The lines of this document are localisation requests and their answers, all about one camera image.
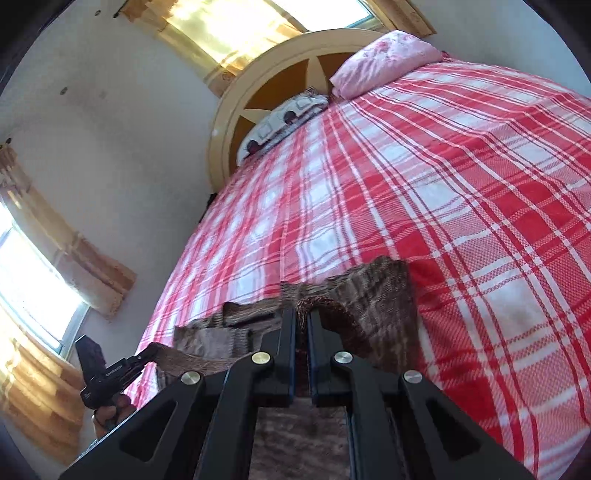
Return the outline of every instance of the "silver bolt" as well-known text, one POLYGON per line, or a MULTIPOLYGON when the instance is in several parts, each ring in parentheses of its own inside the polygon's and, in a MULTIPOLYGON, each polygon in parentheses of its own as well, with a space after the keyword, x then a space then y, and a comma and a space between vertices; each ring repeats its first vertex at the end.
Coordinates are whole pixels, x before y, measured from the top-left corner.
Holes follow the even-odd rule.
POLYGON ((181 377, 181 382, 183 382, 185 385, 194 385, 196 383, 199 383, 200 380, 201 375, 199 375, 199 372, 195 371, 185 372, 181 377))
POLYGON ((336 352, 335 362, 338 364, 349 364, 353 361, 353 355, 349 352, 336 352))
POLYGON ((257 352, 252 354, 252 361, 258 365, 269 363, 271 356, 267 352, 257 352))
POLYGON ((404 379, 408 383, 420 383, 423 379, 421 372, 417 372, 416 370, 407 370, 404 372, 404 379))

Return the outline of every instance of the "floral pillowcase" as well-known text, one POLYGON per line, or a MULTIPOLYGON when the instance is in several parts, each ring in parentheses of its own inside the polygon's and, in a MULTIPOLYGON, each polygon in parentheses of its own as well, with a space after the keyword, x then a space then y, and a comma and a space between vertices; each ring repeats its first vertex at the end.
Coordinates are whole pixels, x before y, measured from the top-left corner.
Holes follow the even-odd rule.
POLYGON ((359 50, 341 65, 330 79, 335 86, 333 94, 352 100, 442 58, 442 53, 429 43, 394 30, 359 50))

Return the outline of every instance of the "wooden headboard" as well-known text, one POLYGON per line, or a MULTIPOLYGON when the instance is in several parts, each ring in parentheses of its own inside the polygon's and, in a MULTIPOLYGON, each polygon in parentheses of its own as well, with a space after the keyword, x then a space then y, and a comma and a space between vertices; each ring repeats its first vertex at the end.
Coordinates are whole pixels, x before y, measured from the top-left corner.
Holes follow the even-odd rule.
POLYGON ((246 67, 222 96, 213 121, 207 160, 214 191, 236 170, 236 152, 257 122, 307 86, 329 94, 328 79, 381 35, 358 28, 310 32, 273 47, 246 67))

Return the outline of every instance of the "curtain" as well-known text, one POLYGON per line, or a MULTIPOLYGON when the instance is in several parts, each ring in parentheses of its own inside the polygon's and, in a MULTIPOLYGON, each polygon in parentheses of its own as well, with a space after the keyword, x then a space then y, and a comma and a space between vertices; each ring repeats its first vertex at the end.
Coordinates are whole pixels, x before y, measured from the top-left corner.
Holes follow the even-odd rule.
POLYGON ((218 96, 253 59, 306 31, 272 0, 129 0, 122 13, 188 59, 218 96))
POLYGON ((16 224, 81 298, 111 318, 136 275, 73 230, 32 185, 14 149, 0 145, 0 200, 16 224))
POLYGON ((82 388, 82 373, 43 346, 0 304, 0 413, 65 465, 78 455, 82 388))
POLYGON ((360 0, 389 30, 403 30, 418 38, 437 33, 409 0, 360 0))

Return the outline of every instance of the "white patterned pillow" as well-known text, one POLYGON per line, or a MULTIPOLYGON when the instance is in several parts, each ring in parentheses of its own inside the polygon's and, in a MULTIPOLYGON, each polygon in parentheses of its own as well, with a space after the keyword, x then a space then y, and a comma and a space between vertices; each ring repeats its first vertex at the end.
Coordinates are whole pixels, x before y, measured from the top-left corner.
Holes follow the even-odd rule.
POLYGON ((276 135, 284 132, 290 125, 301 124, 298 119, 310 110, 314 109, 316 112, 320 112, 326 109, 328 104, 326 95, 319 95, 315 90, 310 89, 286 100, 258 122, 244 137, 240 148, 238 148, 236 164, 242 165, 245 158, 260 152, 276 135))

